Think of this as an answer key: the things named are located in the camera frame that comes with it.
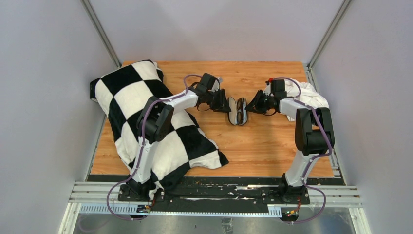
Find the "black glasses case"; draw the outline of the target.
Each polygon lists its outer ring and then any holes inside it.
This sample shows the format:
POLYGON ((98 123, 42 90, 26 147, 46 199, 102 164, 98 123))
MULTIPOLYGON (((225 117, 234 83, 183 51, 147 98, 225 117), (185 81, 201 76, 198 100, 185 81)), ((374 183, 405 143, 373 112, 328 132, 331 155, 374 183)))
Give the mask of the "black glasses case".
POLYGON ((227 114, 229 122, 232 125, 237 126, 245 125, 248 121, 246 98, 241 97, 239 99, 235 99, 233 97, 229 97, 227 100, 230 107, 230 112, 227 114))

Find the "tortoiseshell brown sunglasses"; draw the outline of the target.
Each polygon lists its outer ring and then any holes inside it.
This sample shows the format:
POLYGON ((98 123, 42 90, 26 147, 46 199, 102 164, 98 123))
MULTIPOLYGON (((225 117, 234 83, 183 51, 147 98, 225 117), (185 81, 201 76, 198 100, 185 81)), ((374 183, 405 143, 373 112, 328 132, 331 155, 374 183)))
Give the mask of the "tortoiseshell brown sunglasses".
POLYGON ((246 99, 241 97, 236 102, 236 124, 239 126, 245 125, 248 120, 246 111, 246 99))

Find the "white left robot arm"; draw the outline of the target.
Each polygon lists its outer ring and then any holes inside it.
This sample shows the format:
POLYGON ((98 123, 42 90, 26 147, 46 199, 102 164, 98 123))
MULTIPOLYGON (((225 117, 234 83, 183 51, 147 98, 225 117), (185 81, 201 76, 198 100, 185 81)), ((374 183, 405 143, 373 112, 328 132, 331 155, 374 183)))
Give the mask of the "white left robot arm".
POLYGON ((149 181, 156 149, 171 126, 172 117, 188 108, 207 104, 216 112, 229 112, 224 100, 223 79, 204 73, 200 81, 170 97, 150 97, 137 120, 138 146, 132 173, 126 180, 131 189, 131 196, 137 201, 144 201, 151 190, 149 181))

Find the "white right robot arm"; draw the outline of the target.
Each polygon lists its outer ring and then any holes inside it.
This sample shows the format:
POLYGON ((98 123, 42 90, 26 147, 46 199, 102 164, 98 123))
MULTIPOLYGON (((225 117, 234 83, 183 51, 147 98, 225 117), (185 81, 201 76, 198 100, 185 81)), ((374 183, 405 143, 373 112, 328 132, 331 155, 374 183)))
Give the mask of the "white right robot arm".
POLYGON ((298 95, 289 96, 286 80, 270 78, 267 87, 259 90, 245 109, 262 115, 274 110, 295 120, 297 152, 291 167, 282 175, 278 190, 280 201, 288 204, 297 198, 297 190, 307 186, 308 174, 318 159, 333 152, 335 137, 330 109, 305 104, 298 95))

